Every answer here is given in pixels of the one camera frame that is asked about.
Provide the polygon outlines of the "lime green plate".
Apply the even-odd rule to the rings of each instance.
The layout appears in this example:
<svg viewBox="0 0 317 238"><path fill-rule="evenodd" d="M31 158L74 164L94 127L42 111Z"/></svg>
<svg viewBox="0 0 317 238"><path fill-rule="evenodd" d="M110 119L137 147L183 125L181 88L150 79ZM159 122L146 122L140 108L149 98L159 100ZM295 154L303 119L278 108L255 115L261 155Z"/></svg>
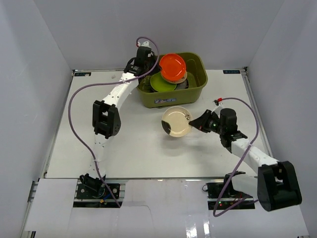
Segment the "lime green plate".
<svg viewBox="0 0 317 238"><path fill-rule="evenodd" d="M174 91L177 87L176 84L172 84L166 81L160 73L157 73L151 76L150 86L156 92Z"/></svg>

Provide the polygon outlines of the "cream plate with black patch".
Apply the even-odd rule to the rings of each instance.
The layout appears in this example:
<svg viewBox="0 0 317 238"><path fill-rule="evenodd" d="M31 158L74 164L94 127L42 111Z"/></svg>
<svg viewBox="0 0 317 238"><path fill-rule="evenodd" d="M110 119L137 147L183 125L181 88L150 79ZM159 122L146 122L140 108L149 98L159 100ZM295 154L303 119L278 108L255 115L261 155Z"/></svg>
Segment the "cream plate with black patch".
<svg viewBox="0 0 317 238"><path fill-rule="evenodd" d="M161 125L168 135L179 138L191 131L192 126L189 125L191 120L192 115L186 108L173 106L164 112L161 118Z"/></svg>

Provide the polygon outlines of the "orange plate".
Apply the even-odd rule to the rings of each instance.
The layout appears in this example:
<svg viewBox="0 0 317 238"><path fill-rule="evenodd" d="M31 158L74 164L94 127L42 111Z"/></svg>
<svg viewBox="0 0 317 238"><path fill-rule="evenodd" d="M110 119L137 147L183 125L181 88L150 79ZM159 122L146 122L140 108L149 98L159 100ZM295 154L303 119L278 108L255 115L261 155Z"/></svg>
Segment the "orange plate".
<svg viewBox="0 0 317 238"><path fill-rule="evenodd" d="M186 73L186 63L184 59L178 54L166 54L160 61L162 76L169 81L178 81Z"/></svg>

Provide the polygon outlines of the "cream plate with small motifs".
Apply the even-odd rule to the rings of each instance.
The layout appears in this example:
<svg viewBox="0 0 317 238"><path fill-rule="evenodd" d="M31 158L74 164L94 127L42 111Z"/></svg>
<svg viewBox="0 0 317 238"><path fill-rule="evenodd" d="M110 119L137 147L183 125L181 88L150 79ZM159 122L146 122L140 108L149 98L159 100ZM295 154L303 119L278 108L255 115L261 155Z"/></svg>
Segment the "cream plate with small motifs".
<svg viewBox="0 0 317 238"><path fill-rule="evenodd" d="M163 77L163 79L165 81L169 82L169 83L172 83L172 84L179 84L179 83L184 82L187 79L187 75L188 75L188 73L185 72L184 76L181 79L177 80L177 81L171 81L171 80L166 79L165 77Z"/></svg>

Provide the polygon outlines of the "grey reindeer plate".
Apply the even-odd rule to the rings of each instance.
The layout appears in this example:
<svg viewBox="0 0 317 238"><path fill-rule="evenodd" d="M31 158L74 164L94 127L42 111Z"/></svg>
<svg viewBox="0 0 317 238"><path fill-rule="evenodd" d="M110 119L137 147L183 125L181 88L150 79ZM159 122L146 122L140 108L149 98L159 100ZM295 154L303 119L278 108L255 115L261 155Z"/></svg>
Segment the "grey reindeer plate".
<svg viewBox="0 0 317 238"><path fill-rule="evenodd" d="M166 83L155 83L154 87L150 84L151 90L153 92L170 92L175 90L186 89L188 88L188 86L189 86L188 80L185 80L182 83L176 84L173 88L171 87L171 85L168 86Z"/></svg>

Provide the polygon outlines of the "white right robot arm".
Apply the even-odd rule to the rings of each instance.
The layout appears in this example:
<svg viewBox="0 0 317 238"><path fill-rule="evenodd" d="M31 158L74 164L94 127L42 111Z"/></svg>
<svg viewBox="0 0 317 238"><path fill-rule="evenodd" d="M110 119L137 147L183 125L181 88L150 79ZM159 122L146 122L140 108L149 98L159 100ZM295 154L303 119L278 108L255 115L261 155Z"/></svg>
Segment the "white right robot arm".
<svg viewBox="0 0 317 238"><path fill-rule="evenodd" d="M249 176L235 168L233 172L226 174L218 199L224 194L231 198L245 194L257 200L266 211L302 203L293 164L278 161L253 146L247 136L239 131L233 109L221 109L219 113L206 110L189 124L204 133L218 134L222 146L256 173L256 176Z"/></svg>

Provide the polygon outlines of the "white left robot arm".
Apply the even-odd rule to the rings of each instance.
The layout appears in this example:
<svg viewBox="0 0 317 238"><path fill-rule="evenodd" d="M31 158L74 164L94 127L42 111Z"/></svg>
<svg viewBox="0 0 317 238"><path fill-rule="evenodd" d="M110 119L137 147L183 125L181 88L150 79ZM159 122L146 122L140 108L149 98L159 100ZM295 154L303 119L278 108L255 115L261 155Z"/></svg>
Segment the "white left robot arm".
<svg viewBox="0 0 317 238"><path fill-rule="evenodd" d="M105 191L99 176L104 178L106 171L101 168L100 163L104 160L108 139L117 135L121 128L119 110L128 95L139 85L139 77L154 68L156 60L157 56L149 46L139 46L136 57L128 61L118 84L101 101L96 100L93 103L94 155L87 174L81 175L80 181L94 198L101 197Z"/></svg>

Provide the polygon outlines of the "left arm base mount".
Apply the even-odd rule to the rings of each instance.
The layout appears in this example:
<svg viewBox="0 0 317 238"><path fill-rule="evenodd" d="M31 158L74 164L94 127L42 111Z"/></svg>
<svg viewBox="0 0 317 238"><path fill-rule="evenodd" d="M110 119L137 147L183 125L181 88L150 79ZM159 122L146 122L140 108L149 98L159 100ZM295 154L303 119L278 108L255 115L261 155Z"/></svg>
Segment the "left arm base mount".
<svg viewBox="0 0 317 238"><path fill-rule="evenodd" d="M74 208L119 208L122 205L119 183L108 183L108 189L99 178L92 178L89 174L81 175L79 180Z"/></svg>

